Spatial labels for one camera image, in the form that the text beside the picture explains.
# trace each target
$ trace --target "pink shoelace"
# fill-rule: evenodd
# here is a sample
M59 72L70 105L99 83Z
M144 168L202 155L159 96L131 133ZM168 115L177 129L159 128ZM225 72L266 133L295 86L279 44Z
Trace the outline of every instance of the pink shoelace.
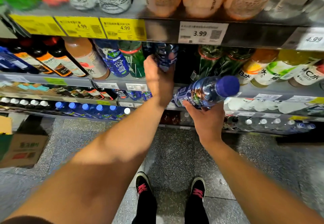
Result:
M143 192L143 191L147 191L147 187L146 187L145 183L143 183L142 185L140 185L138 187L138 195L140 195L141 192Z
M193 189L193 193L192 193L193 195L197 195L198 197L200 197L200 198L203 198L203 191L202 190L199 190L199 189L197 189L197 188L194 188Z

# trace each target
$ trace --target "floor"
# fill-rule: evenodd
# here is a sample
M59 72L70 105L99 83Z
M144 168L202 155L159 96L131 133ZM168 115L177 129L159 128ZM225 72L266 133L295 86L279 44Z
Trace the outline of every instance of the floor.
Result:
M0 169L0 221L98 132L111 126L109 122L62 118L44 118L42 124L51 136L35 167ZM258 135L224 134L223 140L324 217L323 147L279 147L274 137ZM157 198L157 224L184 223L188 189L195 176L205 179L204 206L211 224L249 223L195 131L158 128L140 170L149 176ZM113 223L131 223L136 205L133 181Z

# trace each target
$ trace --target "black pants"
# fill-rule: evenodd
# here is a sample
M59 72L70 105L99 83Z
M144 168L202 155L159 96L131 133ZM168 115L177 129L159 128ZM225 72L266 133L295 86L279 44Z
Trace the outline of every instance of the black pants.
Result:
M138 198L136 217L132 224L155 224L157 203L155 197L148 191L142 192ZM185 224L209 224L203 200L191 195L184 212Z

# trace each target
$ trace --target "black shoe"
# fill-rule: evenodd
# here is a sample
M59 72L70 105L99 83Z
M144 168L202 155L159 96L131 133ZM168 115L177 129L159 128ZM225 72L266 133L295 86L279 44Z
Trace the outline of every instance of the black shoe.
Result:
M191 185L191 193L190 196L196 195L200 197L203 201L205 199L205 181L201 177L196 177L193 179Z
M142 171L137 173L135 186L138 195L144 191L149 191L151 194L153 194L148 182L148 176Z

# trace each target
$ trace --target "leg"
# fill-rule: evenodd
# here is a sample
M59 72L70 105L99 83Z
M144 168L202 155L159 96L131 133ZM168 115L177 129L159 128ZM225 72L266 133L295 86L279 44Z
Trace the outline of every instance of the leg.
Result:
M136 190L139 197L136 217L132 224L155 224L157 203L144 172L137 174Z
M185 224L209 224L203 205L205 198L205 182L201 177L196 177L191 186L191 194L184 212Z

